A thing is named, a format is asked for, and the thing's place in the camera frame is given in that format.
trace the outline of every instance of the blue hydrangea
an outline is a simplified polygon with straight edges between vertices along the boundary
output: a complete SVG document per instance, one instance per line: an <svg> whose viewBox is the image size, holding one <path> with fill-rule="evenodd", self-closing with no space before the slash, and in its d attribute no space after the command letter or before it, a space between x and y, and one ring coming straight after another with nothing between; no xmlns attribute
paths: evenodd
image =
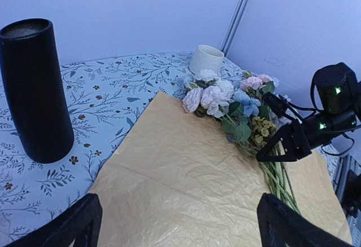
<svg viewBox="0 0 361 247"><path fill-rule="evenodd" d="M251 98L242 90L237 90L233 94L233 100L235 102L239 102L243 105L244 111L243 115L246 117L250 117L251 115L258 116L259 109L258 107L261 106L261 102L258 99Z"/></svg>

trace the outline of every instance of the black cylindrical vase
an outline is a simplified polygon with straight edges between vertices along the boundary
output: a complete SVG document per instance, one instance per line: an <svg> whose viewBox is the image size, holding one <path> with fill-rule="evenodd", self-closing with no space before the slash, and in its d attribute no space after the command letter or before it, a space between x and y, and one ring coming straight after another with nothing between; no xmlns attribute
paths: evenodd
<svg viewBox="0 0 361 247"><path fill-rule="evenodd" d="M43 164L63 158L74 143L52 23L29 19L0 30L6 99L28 156Z"/></svg>

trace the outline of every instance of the white wall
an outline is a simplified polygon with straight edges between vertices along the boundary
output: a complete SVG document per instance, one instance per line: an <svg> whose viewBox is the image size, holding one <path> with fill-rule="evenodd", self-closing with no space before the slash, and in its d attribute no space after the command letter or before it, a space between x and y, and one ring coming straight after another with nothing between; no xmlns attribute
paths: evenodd
<svg viewBox="0 0 361 247"><path fill-rule="evenodd" d="M317 69L343 61L361 79L361 0L250 0L228 57L278 77L282 93L310 106ZM349 141L334 145L345 149ZM361 138L351 154L361 161Z"/></svg>
<svg viewBox="0 0 361 247"><path fill-rule="evenodd" d="M221 46L238 0L0 0L0 28L44 17L62 64Z"/></svg>

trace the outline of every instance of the floral tablecloth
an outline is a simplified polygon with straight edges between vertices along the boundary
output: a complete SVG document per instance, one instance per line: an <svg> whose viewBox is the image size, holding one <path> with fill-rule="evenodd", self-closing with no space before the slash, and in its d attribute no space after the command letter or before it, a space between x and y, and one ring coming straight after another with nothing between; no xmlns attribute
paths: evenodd
<svg viewBox="0 0 361 247"><path fill-rule="evenodd" d="M5 239L1 243L41 227L86 194L159 91L184 97L183 79L190 74L191 58L191 52L170 52L62 65L75 143L53 164L36 163L24 153L0 82L0 226L5 233L0 231L0 239ZM224 60L223 78L238 81L242 72ZM329 158L330 173L336 162Z"/></svg>

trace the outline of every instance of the white cup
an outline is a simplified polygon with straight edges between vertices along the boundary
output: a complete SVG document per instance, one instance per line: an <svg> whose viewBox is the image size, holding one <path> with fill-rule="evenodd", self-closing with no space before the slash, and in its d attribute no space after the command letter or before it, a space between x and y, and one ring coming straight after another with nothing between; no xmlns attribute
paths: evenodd
<svg viewBox="0 0 361 247"><path fill-rule="evenodd" d="M214 47L199 45L190 63L190 71L197 74L202 69L210 69L219 73L224 53Z"/></svg>

